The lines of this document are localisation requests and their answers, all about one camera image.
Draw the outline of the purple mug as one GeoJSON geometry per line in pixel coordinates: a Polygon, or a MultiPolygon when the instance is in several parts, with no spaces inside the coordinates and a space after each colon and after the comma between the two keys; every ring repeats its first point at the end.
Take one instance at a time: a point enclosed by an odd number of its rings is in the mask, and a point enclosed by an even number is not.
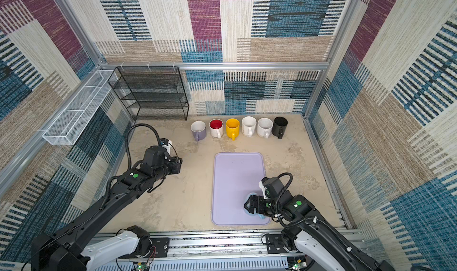
{"type": "Polygon", "coordinates": [[[204,140],[207,136],[206,124],[203,121],[195,121],[191,124],[192,135],[194,136],[195,141],[204,140]]]}

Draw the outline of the white mug dark rim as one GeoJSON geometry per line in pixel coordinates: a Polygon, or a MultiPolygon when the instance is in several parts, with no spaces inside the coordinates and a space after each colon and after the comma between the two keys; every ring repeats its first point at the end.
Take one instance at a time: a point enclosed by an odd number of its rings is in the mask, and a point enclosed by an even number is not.
{"type": "Polygon", "coordinates": [[[224,123],[221,119],[213,119],[209,122],[210,134],[213,138],[220,139],[224,135],[224,123]]]}

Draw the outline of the yellow mug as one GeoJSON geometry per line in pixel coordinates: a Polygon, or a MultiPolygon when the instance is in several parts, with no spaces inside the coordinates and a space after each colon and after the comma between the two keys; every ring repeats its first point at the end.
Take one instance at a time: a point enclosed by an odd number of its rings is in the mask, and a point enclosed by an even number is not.
{"type": "Polygon", "coordinates": [[[226,121],[226,135],[235,141],[239,136],[240,122],[237,119],[228,119],[226,121]]]}

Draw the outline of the white speckled mug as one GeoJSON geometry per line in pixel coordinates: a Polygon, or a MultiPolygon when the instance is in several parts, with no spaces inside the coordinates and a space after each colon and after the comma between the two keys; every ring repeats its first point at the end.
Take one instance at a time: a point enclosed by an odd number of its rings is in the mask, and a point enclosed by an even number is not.
{"type": "Polygon", "coordinates": [[[257,122],[257,135],[268,139],[271,136],[273,121],[269,118],[261,118],[257,122]]]}

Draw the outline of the white tall mug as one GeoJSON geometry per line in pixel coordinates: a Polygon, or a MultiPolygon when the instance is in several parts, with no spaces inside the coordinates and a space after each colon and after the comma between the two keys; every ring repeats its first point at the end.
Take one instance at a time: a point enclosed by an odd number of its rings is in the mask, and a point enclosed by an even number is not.
{"type": "Polygon", "coordinates": [[[242,134],[246,137],[252,137],[257,127],[257,120],[252,116],[246,116],[242,119],[242,134]]]}

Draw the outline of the black mug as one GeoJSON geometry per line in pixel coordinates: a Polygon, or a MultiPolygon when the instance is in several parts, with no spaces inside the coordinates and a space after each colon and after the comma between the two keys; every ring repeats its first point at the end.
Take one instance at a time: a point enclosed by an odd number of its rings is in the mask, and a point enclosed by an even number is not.
{"type": "Polygon", "coordinates": [[[273,121],[272,134],[278,139],[282,139],[286,128],[288,126],[288,120],[284,117],[276,117],[273,121]]]}

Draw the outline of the light blue mug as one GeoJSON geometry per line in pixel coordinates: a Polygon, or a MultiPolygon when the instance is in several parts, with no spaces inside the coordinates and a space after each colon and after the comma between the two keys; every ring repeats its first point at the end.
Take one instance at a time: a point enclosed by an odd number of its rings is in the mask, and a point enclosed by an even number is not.
{"type": "Polygon", "coordinates": [[[261,218],[261,219],[265,219],[266,217],[268,217],[268,216],[262,216],[262,215],[253,215],[253,214],[250,214],[250,213],[248,213],[248,212],[247,212],[247,214],[249,214],[249,215],[251,215],[251,216],[258,216],[258,217],[261,218]]]}

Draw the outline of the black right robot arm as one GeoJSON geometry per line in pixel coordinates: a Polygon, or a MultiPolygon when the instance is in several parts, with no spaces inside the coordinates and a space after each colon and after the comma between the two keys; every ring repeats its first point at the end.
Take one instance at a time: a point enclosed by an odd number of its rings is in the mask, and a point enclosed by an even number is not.
{"type": "Polygon", "coordinates": [[[300,252],[327,271],[392,271],[387,261],[375,260],[347,240],[309,200],[293,196],[291,173],[265,177],[259,182],[260,196],[251,195],[244,209],[270,217],[283,227],[281,240],[288,252],[300,252]]]}

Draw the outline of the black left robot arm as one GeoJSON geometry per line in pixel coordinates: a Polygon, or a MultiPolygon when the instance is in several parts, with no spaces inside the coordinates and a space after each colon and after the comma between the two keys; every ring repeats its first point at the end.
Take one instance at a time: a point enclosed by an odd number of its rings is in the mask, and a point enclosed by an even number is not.
{"type": "Polygon", "coordinates": [[[80,216],[51,236],[42,234],[31,246],[33,271],[93,271],[124,255],[145,252],[149,236],[140,228],[102,241],[93,247],[93,237],[118,213],[144,193],[158,188],[169,175],[180,173],[182,158],[171,157],[166,148],[151,146],[144,159],[107,182],[105,194],[80,216]]]}

